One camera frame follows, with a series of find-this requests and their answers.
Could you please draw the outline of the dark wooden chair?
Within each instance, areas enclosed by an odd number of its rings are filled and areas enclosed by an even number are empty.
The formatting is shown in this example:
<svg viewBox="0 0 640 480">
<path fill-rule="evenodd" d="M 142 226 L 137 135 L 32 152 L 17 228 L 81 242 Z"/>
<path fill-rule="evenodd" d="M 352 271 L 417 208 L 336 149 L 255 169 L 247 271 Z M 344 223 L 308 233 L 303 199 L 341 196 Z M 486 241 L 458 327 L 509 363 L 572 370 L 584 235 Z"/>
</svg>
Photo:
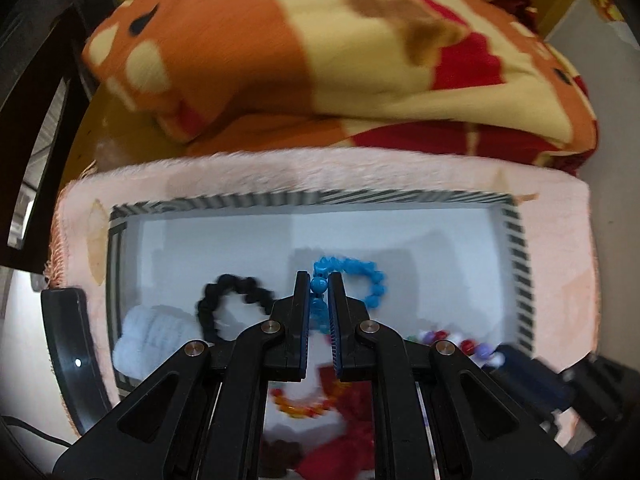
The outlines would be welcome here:
<svg viewBox="0 0 640 480">
<path fill-rule="evenodd" d="M 76 6 L 69 6 L 37 47 L 17 41 L 1 45 L 1 264 L 41 274 L 49 258 L 58 188 L 77 129 L 96 92 L 96 78 L 81 61 L 88 29 Z M 58 89 L 61 115 L 48 158 L 35 187 L 32 210 L 20 239 L 10 242 L 11 226 L 40 129 Z"/>
</svg>

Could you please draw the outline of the pink quilted bed cover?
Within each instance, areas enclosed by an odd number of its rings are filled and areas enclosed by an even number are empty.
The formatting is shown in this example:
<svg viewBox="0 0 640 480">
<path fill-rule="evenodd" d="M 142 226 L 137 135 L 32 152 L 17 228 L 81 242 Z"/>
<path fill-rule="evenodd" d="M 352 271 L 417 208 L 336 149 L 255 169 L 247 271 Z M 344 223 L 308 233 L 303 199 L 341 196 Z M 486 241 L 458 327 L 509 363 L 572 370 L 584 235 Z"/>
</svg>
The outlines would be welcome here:
<svg viewBox="0 0 640 480">
<path fill-rule="evenodd" d="M 564 367 L 597 345 L 598 266 L 590 226 L 589 188 L 564 172 L 468 156 L 380 148 L 298 148 L 165 159 L 84 177 L 66 185 L 55 206 L 51 258 L 54 288 L 77 287 L 87 298 L 90 334 L 106 403 L 119 395 L 107 351 L 107 226 L 111 214 L 170 207 L 245 205 L 267 196 L 378 198 L 416 193 L 431 198 L 508 194 L 524 224 L 533 279 L 533 349 Z"/>
</svg>

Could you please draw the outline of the black smartphone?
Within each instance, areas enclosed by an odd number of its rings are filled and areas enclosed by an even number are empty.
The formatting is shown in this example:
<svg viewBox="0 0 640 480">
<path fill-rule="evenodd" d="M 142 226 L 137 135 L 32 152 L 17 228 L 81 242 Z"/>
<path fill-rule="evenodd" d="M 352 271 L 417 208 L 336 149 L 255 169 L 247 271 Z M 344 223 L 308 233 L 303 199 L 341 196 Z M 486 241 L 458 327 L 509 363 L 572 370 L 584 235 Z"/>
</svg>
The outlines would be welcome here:
<svg viewBox="0 0 640 480">
<path fill-rule="evenodd" d="M 46 289 L 41 310 L 51 363 L 70 419 L 85 434 L 112 409 L 94 351 L 85 293 Z"/>
</svg>

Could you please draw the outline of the red gold wall decoration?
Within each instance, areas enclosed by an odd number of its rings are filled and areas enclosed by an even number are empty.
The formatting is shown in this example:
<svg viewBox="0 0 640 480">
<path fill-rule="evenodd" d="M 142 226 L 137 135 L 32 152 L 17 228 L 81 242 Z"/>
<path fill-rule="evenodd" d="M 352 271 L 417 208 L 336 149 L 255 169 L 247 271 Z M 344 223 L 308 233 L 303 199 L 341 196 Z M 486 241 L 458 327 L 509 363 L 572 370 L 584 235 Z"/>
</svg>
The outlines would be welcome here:
<svg viewBox="0 0 640 480">
<path fill-rule="evenodd" d="M 603 21 L 608 23 L 623 23 L 625 18 L 623 13 L 614 3 L 614 0 L 588 0 L 597 11 L 597 14 Z"/>
</svg>

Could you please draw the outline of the striped shallow box tray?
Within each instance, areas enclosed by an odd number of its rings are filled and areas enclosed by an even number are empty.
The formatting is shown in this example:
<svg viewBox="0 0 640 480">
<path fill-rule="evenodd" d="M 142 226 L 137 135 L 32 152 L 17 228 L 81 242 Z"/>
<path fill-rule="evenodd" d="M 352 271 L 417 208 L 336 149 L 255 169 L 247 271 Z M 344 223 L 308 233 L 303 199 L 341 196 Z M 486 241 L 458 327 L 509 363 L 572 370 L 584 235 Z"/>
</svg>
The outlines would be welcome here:
<svg viewBox="0 0 640 480">
<path fill-rule="evenodd" d="M 401 336 L 420 344 L 448 336 L 483 363 L 499 344 L 533 350 L 527 256 L 514 199 L 502 194 L 117 208 L 108 229 L 108 339 L 113 352 L 133 307 L 168 306 L 193 314 L 202 339 L 224 344 L 264 320 L 307 272 L 307 375 L 270 385 L 264 437 L 297 442 L 305 456 L 345 429 L 333 407 L 346 384 L 330 362 L 331 274 Z"/>
</svg>

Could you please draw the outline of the orange yellow folded blanket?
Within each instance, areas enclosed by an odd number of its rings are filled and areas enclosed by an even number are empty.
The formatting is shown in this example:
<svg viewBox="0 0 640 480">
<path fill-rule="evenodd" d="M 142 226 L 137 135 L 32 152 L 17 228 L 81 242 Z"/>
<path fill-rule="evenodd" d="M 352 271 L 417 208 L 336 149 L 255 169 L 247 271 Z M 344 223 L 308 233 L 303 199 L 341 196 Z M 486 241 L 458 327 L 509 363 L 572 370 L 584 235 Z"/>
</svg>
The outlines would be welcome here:
<svg viewBox="0 0 640 480">
<path fill-rule="evenodd" d="M 359 146 L 575 172 L 597 117 L 530 0 L 118 0 L 82 57 L 192 156 Z"/>
</svg>

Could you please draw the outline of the brown scrunchie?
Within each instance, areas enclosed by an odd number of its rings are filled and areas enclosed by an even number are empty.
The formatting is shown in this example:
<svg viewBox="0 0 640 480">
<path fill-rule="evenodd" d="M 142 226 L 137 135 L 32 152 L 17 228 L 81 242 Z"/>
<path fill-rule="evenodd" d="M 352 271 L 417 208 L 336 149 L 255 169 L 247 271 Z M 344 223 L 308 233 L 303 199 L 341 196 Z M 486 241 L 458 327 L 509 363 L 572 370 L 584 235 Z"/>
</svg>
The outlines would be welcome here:
<svg viewBox="0 0 640 480">
<path fill-rule="evenodd" d="M 266 479 L 282 479 L 296 469 L 303 460 L 302 447 L 297 442 L 275 440 L 260 442 L 258 476 Z"/>
</svg>

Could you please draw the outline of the red satin bow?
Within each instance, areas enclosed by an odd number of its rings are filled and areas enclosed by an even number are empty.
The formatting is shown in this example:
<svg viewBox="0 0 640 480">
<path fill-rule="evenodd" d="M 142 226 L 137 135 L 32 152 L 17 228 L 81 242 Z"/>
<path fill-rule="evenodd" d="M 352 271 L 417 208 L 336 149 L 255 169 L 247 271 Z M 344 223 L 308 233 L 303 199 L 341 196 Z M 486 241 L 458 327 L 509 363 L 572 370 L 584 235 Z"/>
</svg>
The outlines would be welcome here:
<svg viewBox="0 0 640 480">
<path fill-rule="evenodd" d="M 348 382 L 333 407 L 345 429 L 304 456 L 295 468 L 303 479 L 354 480 L 375 467 L 370 384 Z"/>
</svg>

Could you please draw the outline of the light blue fluffy scrunchie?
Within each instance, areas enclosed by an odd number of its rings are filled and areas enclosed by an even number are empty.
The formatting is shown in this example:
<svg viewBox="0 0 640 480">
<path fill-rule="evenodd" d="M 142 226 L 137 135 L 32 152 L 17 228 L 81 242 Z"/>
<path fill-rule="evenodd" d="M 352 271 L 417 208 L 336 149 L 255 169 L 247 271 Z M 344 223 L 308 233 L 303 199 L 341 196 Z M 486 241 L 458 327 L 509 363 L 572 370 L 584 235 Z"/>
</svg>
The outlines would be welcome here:
<svg viewBox="0 0 640 480">
<path fill-rule="evenodd" d="M 168 306 L 137 306 L 126 314 L 112 361 L 120 374 L 145 380 L 202 330 L 193 314 Z"/>
</svg>

